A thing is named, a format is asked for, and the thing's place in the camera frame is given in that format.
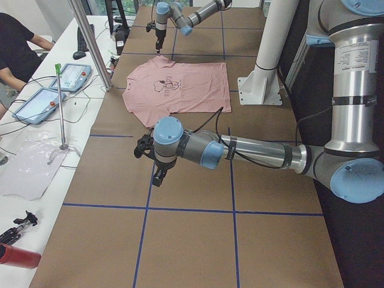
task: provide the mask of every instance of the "window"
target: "window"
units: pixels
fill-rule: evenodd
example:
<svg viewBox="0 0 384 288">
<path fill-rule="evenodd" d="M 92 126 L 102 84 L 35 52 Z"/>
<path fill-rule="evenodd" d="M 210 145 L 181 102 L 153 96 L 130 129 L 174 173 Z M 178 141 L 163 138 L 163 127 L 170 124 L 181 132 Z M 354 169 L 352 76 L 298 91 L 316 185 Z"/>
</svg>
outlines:
<svg viewBox="0 0 384 288">
<path fill-rule="evenodd" d="M 171 2 L 180 2 L 186 6 L 192 6 L 192 0 L 162 0 L 163 2 L 171 3 Z M 135 4 L 137 3 L 139 6 L 152 6 L 154 0 L 121 0 L 122 6 L 125 10 L 125 15 L 134 15 L 136 13 Z M 105 0 L 88 0 L 88 5 L 91 8 L 92 15 L 106 15 L 106 4 Z"/>
</svg>

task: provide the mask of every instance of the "person's arm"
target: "person's arm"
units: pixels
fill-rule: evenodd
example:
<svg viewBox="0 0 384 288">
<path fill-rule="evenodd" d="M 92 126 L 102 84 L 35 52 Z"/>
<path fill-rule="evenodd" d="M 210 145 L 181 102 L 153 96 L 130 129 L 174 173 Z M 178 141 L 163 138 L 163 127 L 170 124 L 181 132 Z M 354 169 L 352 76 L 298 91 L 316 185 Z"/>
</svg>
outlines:
<svg viewBox="0 0 384 288">
<path fill-rule="evenodd" d="M 0 78 L 10 87 L 21 91 L 25 86 L 25 82 L 13 76 L 11 70 L 7 68 L 3 68 L 0 70 Z"/>
<path fill-rule="evenodd" d="M 44 39 L 43 37 L 35 34 L 33 38 L 30 40 L 30 42 L 34 43 L 35 45 L 50 51 L 53 47 L 53 43 L 49 42 L 48 40 Z"/>
</svg>

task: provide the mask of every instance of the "red cylinder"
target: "red cylinder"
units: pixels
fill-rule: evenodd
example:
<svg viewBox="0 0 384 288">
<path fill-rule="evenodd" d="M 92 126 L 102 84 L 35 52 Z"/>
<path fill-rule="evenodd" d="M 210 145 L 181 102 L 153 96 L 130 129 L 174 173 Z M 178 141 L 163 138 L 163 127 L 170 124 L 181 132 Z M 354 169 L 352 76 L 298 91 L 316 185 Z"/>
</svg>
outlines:
<svg viewBox="0 0 384 288">
<path fill-rule="evenodd" d="M 41 255 L 36 252 L 7 244 L 0 244 L 0 264 L 34 269 L 37 267 L 40 259 Z"/>
</svg>

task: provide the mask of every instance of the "green handle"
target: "green handle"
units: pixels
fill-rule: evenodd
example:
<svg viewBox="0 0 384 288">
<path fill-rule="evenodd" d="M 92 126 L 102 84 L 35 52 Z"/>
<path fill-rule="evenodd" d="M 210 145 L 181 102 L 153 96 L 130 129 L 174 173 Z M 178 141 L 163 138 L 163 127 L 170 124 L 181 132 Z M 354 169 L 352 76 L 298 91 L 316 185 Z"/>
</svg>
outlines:
<svg viewBox="0 0 384 288">
<path fill-rule="evenodd" d="M 60 74 L 60 70 L 61 70 L 61 64 L 60 63 L 55 64 L 55 70 L 56 70 L 56 74 Z"/>
</svg>

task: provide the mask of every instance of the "white pole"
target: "white pole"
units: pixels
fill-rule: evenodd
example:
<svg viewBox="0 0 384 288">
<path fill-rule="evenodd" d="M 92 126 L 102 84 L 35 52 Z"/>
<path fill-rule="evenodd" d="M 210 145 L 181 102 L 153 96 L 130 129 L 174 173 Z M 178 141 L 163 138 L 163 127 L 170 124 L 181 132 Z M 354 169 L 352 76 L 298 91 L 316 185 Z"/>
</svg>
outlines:
<svg viewBox="0 0 384 288">
<path fill-rule="evenodd" d="M 276 69 L 299 0 L 273 0 L 269 7 L 254 70 L 239 78 L 242 105 L 281 105 Z"/>
</svg>

